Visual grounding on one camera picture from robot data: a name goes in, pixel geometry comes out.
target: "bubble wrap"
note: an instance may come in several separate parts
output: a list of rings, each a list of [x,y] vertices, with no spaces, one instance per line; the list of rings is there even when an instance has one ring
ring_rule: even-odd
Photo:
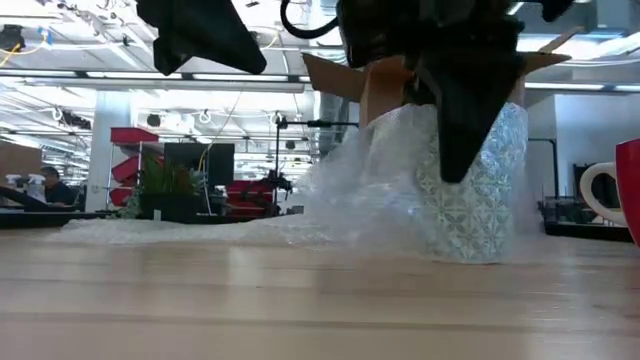
[[[514,203],[523,198],[526,145],[526,111],[507,103],[462,183],[446,184],[440,179],[436,109],[406,105],[345,139],[301,178],[290,202],[303,204],[304,215],[217,226],[77,221],[48,240],[289,244],[498,262],[515,237],[516,208],[527,208],[522,222],[537,220],[530,215],[532,202]]]

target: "cardboard box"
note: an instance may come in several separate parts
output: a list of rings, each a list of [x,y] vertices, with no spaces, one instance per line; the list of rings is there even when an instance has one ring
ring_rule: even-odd
[[[8,174],[40,174],[41,168],[42,150],[0,141],[0,184]]]
[[[571,59],[551,52],[581,31],[577,27],[551,41],[539,52],[524,53],[527,65],[523,79],[516,84],[510,101],[523,105],[524,77],[538,69]],[[403,86],[413,73],[403,67],[403,57],[395,56],[375,61],[364,71],[351,69],[317,56],[302,54],[311,85],[317,91],[360,103],[360,127],[364,128],[377,117],[402,106]]]

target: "red mug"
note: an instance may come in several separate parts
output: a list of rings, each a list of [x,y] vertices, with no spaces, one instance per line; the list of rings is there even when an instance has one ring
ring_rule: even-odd
[[[622,212],[605,208],[593,196],[591,184],[600,174],[616,179]],[[603,218],[629,227],[636,245],[640,246],[640,139],[616,146],[616,162],[591,166],[580,179],[580,191],[587,205]]]

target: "computer monitor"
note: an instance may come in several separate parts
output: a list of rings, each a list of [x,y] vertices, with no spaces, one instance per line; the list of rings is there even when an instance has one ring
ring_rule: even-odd
[[[164,157],[174,164],[197,170],[207,144],[165,143]],[[209,186],[229,185],[233,182],[234,144],[213,144],[206,158]]]

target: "table surface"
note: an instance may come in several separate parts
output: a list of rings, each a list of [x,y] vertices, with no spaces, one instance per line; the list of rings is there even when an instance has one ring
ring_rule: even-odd
[[[0,232],[3,360],[640,358],[630,244],[545,238],[464,266],[41,234]]]

